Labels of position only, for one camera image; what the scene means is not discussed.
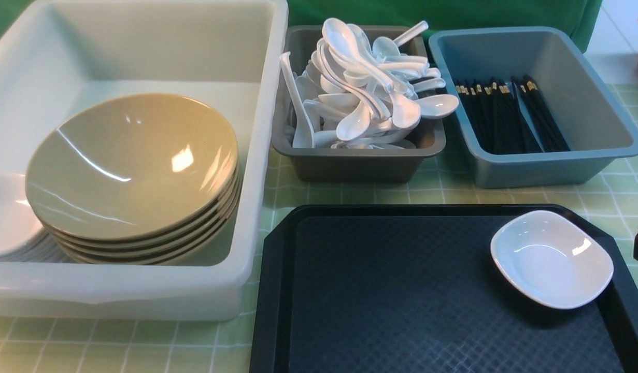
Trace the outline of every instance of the stack of bowls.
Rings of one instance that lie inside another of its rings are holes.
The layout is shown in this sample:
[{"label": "stack of bowls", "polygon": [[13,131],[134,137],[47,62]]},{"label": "stack of bowls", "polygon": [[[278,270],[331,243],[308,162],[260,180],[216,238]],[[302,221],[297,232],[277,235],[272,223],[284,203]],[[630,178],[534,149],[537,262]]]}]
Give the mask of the stack of bowls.
[{"label": "stack of bowls", "polygon": [[171,264],[205,248],[234,214],[238,144],[216,110],[131,95],[77,114],[35,151],[26,195],[73,260]]},{"label": "stack of bowls", "polygon": [[64,262],[24,194],[24,176],[0,174],[0,262]]}]

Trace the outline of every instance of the plastic container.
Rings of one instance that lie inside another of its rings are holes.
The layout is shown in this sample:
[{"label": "plastic container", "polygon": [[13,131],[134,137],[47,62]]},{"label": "plastic container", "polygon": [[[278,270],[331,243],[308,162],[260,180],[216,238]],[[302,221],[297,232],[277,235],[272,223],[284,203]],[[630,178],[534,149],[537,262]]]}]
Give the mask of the plastic container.
[{"label": "plastic container", "polygon": [[481,188],[586,182],[614,159],[638,155],[638,129],[565,33],[548,27],[441,31],[430,50],[457,95],[454,79],[510,79],[529,74],[541,88],[570,152],[492,155],[475,137],[463,106],[452,116]]},{"label": "plastic container", "polygon": [[24,173],[54,128],[105,99],[169,92],[219,110],[245,166],[237,217],[177,266],[0,263],[0,315],[236,317],[262,206],[283,0],[38,0],[0,40],[0,173]]},{"label": "plastic container", "polygon": [[[378,36],[396,38],[408,28],[399,26],[363,26],[370,40]],[[286,50],[291,52],[292,70],[300,75],[321,38],[321,26],[290,27]],[[401,47],[403,53],[427,56],[422,38]],[[441,120],[422,120],[406,139],[417,149],[296,149],[284,135],[283,128],[295,125],[289,94],[281,83],[278,90],[276,120],[273,121],[272,146],[290,158],[298,179],[307,182],[407,182],[420,163],[445,147]]]}]

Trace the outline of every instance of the green fabric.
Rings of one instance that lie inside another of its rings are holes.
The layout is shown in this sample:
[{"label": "green fabric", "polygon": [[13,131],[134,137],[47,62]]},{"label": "green fabric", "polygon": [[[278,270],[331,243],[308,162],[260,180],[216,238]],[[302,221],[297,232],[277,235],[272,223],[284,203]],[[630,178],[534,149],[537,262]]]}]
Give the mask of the green fabric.
[{"label": "green fabric", "polygon": [[431,33],[458,28],[550,26],[586,52],[602,0],[288,0],[289,26],[329,17],[355,24],[412,26]]},{"label": "green fabric", "polygon": [[0,38],[33,0],[0,0]]}]

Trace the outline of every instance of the chopsticks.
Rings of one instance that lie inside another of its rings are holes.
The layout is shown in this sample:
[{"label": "chopsticks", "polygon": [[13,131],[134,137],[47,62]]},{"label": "chopsticks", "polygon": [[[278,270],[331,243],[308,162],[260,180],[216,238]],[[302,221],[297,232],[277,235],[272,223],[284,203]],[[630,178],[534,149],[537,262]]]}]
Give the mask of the chopsticks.
[{"label": "chopsticks", "polygon": [[483,150],[497,155],[570,151],[537,83],[456,80],[459,98]]}]

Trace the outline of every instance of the white plate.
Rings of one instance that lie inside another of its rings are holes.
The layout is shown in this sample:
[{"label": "white plate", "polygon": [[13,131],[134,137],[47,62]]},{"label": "white plate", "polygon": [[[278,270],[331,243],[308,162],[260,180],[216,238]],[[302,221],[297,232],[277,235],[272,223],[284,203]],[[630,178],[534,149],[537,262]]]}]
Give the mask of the white plate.
[{"label": "white plate", "polygon": [[0,174],[0,257],[25,248],[42,231],[26,200],[24,176]]},{"label": "white plate", "polygon": [[602,246],[561,215],[544,210],[499,229],[491,256],[515,288],[554,309],[591,302],[613,275],[613,262]]}]

